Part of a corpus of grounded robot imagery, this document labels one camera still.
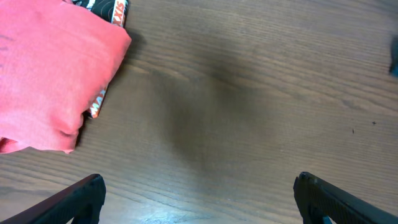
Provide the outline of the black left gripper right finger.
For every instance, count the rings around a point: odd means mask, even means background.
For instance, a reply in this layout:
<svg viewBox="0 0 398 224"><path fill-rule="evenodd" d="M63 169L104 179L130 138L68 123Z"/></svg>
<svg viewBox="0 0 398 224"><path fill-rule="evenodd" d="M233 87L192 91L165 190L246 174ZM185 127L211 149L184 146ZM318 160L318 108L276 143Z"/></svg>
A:
<svg viewBox="0 0 398 224"><path fill-rule="evenodd" d="M309 173L296 177L294 199L303 224L390 224L397 217Z"/></svg>

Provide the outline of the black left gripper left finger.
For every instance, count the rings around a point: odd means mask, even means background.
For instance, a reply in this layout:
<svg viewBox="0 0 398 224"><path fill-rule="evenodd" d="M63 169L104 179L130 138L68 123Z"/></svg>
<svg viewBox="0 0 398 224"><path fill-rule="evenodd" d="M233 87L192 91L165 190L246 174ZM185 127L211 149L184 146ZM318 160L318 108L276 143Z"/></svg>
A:
<svg viewBox="0 0 398 224"><path fill-rule="evenodd" d="M105 196L103 177L91 174L1 224L97 224Z"/></svg>

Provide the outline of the dark blue denim shorts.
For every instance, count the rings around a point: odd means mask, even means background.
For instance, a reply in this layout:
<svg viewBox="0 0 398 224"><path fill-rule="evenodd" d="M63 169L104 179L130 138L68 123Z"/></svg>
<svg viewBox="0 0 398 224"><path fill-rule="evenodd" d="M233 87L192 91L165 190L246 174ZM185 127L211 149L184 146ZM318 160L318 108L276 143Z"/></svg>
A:
<svg viewBox="0 0 398 224"><path fill-rule="evenodd" d="M389 72L392 76L398 77L398 39L395 36L391 42L391 66Z"/></svg>

